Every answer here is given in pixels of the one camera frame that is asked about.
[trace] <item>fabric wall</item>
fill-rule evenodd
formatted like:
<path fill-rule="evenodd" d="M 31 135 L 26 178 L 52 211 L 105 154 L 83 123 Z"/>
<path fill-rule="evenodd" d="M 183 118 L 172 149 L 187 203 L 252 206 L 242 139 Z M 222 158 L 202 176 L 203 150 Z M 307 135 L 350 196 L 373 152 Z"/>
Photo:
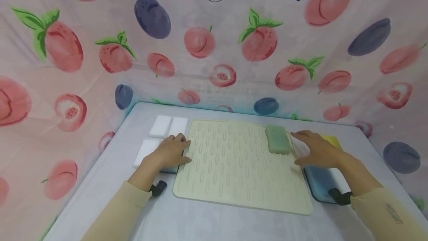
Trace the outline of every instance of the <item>fabric wall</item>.
<path fill-rule="evenodd" d="M 428 216 L 426 0 L 0 0 L 0 14 L 4 240 L 43 236 L 139 101 L 356 125 Z"/>

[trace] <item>green sponge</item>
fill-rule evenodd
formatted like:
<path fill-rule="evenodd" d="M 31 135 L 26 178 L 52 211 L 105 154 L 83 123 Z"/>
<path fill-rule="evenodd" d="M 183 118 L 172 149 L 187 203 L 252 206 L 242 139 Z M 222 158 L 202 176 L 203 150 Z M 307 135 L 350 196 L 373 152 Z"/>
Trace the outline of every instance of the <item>green sponge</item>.
<path fill-rule="evenodd" d="M 283 126 L 267 125 L 266 126 L 267 147 L 273 154 L 290 154 L 294 151 L 294 146 L 290 134 Z"/>

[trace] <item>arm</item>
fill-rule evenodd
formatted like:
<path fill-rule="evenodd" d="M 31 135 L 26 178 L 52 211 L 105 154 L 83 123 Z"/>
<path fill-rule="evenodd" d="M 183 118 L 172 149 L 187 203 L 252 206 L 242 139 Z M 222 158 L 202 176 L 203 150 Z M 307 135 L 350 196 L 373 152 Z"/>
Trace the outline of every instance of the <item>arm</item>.
<path fill-rule="evenodd" d="M 306 143 L 311 151 L 308 157 L 296 160 L 296 165 L 310 164 L 341 171 L 353 194 L 351 207 L 375 240 L 428 240 L 428 233 L 360 160 L 311 131 L 299 131 L 292 136 Z"/>
<path fill-rule="evenodd" d="M 108 202 L 81 241 L 125 241 L 138 216 L 152 193 L 148 193 L 154 179 L 164 167 L 176 167 L 191 161 L 183 157 L 183 150 L 190 145 L 183 134 L 169 136 L 149 156 L 132 176 L 124 182 Z"/>

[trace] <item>table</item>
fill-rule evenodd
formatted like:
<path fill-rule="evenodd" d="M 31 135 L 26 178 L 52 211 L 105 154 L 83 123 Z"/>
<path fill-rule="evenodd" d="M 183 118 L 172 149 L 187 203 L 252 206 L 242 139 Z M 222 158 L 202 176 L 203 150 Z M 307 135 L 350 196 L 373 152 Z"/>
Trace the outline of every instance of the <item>table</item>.
<path fill-rule="evenodd" d="M 336 136 L 343 149 L 360 159 L 428 229 L 428 221 L 356 127 L 138 103 L 71 197 L 45 241 L 79 241 L 82 238 L 122 182 L 135 170 L 132 164 L 141 141 L 160 114 L 188 117 L 189 123 L 195 119 L 243 120 L 260 125 L 283 125 L 290 131 L 307 129 Z M 160 179 L 166 181 L 168 187 L 161 197 L 147 203 L 131 241 L 373 240 L 350 206 L 320 203 L 312 198 L 314 211 L 310 216 L 238 208 L 177 198 L 172 193 L 175 174 L 161 173 Z"/>

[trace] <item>beige drying mat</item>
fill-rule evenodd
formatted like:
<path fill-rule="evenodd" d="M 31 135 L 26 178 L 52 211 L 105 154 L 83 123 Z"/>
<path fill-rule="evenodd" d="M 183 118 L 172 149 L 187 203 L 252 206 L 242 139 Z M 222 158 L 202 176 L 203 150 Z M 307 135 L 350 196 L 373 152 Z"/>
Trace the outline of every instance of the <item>beige drying mat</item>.
<path fill-rule="evenodd" d="M 265 127 L 243 121 L 194 120 L 174 183 L 177 197 L 309 215 L 312 202 L 296 155 L 268 151 Z"/>

